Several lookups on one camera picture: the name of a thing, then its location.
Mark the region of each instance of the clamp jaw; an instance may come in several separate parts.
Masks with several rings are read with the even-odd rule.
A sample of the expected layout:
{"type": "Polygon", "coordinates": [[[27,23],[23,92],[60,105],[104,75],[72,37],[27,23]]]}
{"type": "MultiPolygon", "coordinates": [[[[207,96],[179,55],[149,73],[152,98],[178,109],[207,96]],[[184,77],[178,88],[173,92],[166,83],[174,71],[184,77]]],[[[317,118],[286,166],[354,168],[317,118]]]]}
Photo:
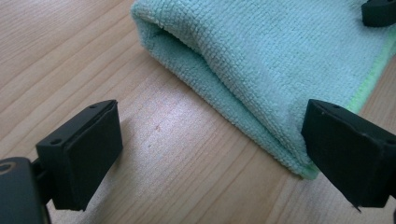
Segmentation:
{"type": "Polygon", "coordinates": [[[0,161],[0,223],[50,223],[46,207],[85,210],[122,151],[117,101],[90,105],[37,145],[38,159],[0,161]]]}
{"type": "Polygon", "coordinates": [[[361,6],[365,26],[383,27],[396,22],[396,0],[369,0],[361,6]]]}
{"type": "Polygon", "coordinates": [[[309,100],[302,135],[308,156],[356,208],[396,198],[394,134],[339,105],[309,100]]]}

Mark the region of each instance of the screw hole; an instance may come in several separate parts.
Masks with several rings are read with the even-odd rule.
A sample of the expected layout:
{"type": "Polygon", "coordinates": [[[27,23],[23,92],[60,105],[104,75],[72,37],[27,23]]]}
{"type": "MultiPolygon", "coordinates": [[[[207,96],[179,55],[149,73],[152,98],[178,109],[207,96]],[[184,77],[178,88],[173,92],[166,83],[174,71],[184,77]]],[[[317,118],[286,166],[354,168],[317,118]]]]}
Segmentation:
{"type": "Polygon", "coordinates": [[[55,139],[55,140],[52,140],[52,141],[50,142],[50,144],[51,144],[51,145],[57,145],[57,144],[60,144],[61,142],[62,142],[62,139],[57,138],[57,139],[55,139]]]}
{"type": "Polygon", "coordinates": [[[395,140],[391,140],[391,139],[388,139],[387,143],[390,144],[390,145],[396,145],[396,141],[395,140]]]}
{"type": "Polygon", "coordinates": [[[4,175],[6,173],[8,173],[9,171],[11,171],[15,165],[17,163],[15,163],[14,161],[8,161],[8,162],[4,162],[0,164],[0,175],[4,175]]]}

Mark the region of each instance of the wooden table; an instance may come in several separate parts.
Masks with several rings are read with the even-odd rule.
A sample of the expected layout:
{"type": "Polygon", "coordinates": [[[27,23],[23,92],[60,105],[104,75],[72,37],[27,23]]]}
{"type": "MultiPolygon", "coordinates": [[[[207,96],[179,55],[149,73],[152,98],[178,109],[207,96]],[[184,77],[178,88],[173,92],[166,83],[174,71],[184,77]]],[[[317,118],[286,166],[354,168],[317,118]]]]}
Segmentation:
{"type": "MultiPolygon", "coordinates": [[[[360,214],[323,176],[291,174],[140,47],[133,1],[4,0],[0,157],[87,105],[119,101],[124,150],[87,211],[54,223],[391,223],[396,202],[360,214]]],[[[396,133],[396,58],[361,111],[396,133]]]]}

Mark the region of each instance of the black plastic part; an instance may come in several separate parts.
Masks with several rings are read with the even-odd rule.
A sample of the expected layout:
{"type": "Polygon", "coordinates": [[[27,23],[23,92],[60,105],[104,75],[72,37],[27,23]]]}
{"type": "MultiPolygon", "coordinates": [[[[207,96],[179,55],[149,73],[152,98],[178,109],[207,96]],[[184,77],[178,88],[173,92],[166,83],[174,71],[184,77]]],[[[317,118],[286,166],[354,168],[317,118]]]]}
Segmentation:
{"type": "Polygon", "coordinates": [[[33,173],[40,193],[40,199],[43,204],[47,204],[56,191],[55,179],[50,171],[43,169],[39,159],[32,163],[33,173]]]}
{"type": "Polygon", "coordinates": [[[122,150],[117,101],[85,108],[36,148],[42,168],[55,180],[55,207],[85,210],[122,150]]]}
{"type": "Polygon", "coordinates": [[[0,161],[0,223],[50,223],[29,160],[0,161]]]}
{"type": "Polygon", "coordinates": [[[309,100],[302,130],[309,157],[356,207],[394,196],[396,136],[341,106],[309,100]]]}
{"type": "Polygon", "coordinates": [[[396,0],[370,0],[361,6],[363,24],[389,26],[396,22],[396,0]]]}

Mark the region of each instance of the light blue towel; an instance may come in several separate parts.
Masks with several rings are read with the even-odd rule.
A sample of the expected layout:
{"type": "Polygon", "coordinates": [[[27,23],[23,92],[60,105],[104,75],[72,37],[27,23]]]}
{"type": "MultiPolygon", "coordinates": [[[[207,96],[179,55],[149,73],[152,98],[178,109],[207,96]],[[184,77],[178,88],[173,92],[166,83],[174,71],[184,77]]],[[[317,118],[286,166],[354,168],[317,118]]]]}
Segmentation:
{"type": "Polygon", "coordinates": [[[142,45],[295,174],[318,169],[300,134],[308,99],[358,112],[396,52],[364,1],[137,0],[142,45]]]}

